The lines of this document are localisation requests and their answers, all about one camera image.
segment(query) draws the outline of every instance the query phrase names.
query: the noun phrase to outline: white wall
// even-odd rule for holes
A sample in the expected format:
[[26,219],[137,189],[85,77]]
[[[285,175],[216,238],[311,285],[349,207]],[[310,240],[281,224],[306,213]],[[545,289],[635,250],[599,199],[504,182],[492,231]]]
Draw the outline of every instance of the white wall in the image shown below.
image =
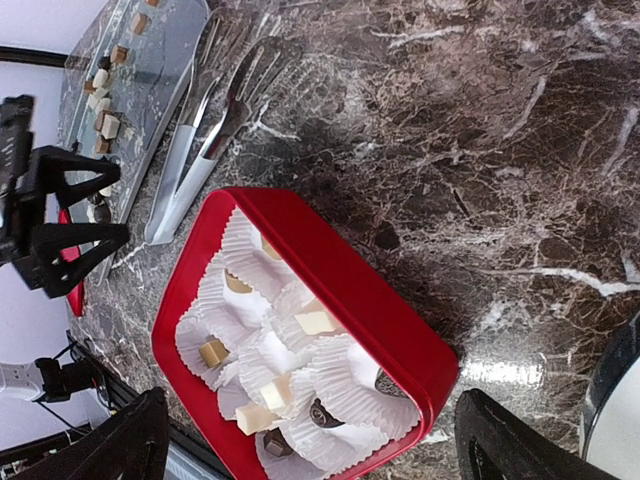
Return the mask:
[[[56,143],[61,87],[59,69],[0,63],[0,98],[23,93],[36,97],[35,146]],[[12,265],[0,267],[0,362],[30,363],[62,350],[69,328],[64,302],[49,300],[42,291],[29,291]],[[74,395],[70,402],[52,408],[72,425],[83,424],[87,415],[81,396]],[[66,427],[42,407],[0,398],[0,450],[61,430]]]
[[0,45],[71,53],[107,0],[0,0]]

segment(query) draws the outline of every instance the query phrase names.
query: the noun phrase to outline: utensil handle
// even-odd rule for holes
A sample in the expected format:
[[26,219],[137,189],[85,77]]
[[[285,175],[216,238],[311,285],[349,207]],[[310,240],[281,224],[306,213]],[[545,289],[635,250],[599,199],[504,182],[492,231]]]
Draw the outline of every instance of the utensil handle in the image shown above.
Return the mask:
[[202,156],[196,158],[180,185],[170,210],[166,212],[152,241],[148,242],[150,245],[164,245],[173,241],[176,230],[217,164],[218,159],[209,160]]
[[151,208],[151,215],[144,230],[145,242],[153,245],[153,239],[160,227],[164,216],[168,213],[173,197],[178,190],[180,176],[184,169],[193,139],[196,136],[196,128],[190,125],[178,125],[171,140],[169,153],[162,175],[160,184],[156,191],[156,197]]

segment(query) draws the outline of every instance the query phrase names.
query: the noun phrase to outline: silver utensil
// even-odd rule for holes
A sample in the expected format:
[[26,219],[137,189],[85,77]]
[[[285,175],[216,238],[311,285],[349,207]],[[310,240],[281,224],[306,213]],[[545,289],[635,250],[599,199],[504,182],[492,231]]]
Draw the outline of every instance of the silver utensil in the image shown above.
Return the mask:
[[279,37],[266,37],[249,50],[238,66],[227,91],[222,119],[211,129],[169,205],[151,245],[171,243],[176,230],[227,147],[243,125],[259,111],[264,95],[282,71],[300,59],[299,45]]
[[178,188],[196,131],[202,122],[211,94],[222,73],[222,57],[239,54],[249,32],[250,22],[242,14],[228,8],[218,8],[205,25],[194,51],[191,65],[191,83],[187,92],[178,126],[173,134],[167,159],[162,169],[158,190],[145,228],[145,241],[153,239],[173,195]]

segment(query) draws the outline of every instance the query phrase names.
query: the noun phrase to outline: marble countertop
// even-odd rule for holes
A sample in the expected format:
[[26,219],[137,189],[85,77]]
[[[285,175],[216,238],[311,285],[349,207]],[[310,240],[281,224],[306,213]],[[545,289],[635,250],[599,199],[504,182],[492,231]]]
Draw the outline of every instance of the marble countertop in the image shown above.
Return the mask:
[[[576,452],[593,367],[640,303],[638,3],[257,3],[304,46],[302,62],[174,243],[150,247],[172,124],[132,240],[105,284],[90,280],[74,335],[139,391],[170,391],[149,333],[199,205],[229,185],[288,188],[460,357],[432,434],[369,478],[459,478],[453,406],[471,387]],[[189,424],[172,393],[170,405]]]

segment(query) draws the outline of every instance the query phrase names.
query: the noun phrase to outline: metal tongs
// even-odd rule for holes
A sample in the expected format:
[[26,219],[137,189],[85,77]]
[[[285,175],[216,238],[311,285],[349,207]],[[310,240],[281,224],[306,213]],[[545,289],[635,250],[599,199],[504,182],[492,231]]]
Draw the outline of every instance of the metal tongs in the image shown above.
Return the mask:
[[173,241],[180,223],[231,140],[259,111],[263,103],[263,95],[280,73],[289,64],[297,61],[301,55],[302,49],[297,44],[279,37],[262,38],[249,50],[229,85],[222,119],[207,135],[198,157],[179,188],[172,191],[170,200],[162,206],[159,204],[154,206],[156,216],[154,218],[152,214],[151,221],[145,230],[145,241],[148,244],[162,245]]
[[191,64],[191,83],[178,125],[173,134],[167,160],[145,229],[145,241],[151,243],[180,182],[180,174],[189,156],[205,109],[222,74],[217,65],[223,56],[238,55],[244,46],[250,22],[237,11],[218,8],[205,24]]

